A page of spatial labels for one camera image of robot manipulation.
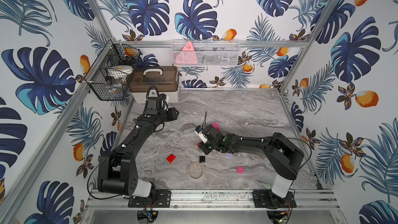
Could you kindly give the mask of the pink 2x2 lego brick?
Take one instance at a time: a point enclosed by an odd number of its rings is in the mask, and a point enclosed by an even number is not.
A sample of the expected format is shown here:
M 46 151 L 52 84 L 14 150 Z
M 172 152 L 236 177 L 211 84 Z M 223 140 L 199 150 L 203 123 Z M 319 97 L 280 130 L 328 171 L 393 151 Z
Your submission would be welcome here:
M 211 124 L 217 131 L 220 131 L 219 126 L 217 123 L 212 123 Z

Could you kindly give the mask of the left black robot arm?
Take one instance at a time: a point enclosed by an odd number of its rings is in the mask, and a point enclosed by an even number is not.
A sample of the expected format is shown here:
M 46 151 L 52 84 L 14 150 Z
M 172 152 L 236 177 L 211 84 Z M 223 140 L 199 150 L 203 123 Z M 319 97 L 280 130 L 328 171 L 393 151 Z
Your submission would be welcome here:
M 134 119 L 135 127 L 115 149 L 99 158 L 98 191 L 129 197 L 151 198 L 154 186 L 139 178 L 136 157 L 158 126 L 178 118 L 179 111 L 168 108 L 166 95 L 146 99 L 143 113 Z

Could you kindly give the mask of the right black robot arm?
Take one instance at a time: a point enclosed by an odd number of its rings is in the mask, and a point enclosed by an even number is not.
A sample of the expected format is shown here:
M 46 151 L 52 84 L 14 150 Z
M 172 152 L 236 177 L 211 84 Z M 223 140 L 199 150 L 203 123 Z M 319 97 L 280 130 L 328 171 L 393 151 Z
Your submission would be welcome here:
M 267 157 L 277 173 L 271 192 L 279 198 L 287 196 L 304 159 L 301 149 L 281 133 L 263 138 L 243 137 L 233 133 L 224 135 L 211 124 L 206 127 L 197 126 L 195 133 L 201 139 L 199 148 L 206 155 L 218 151 Z

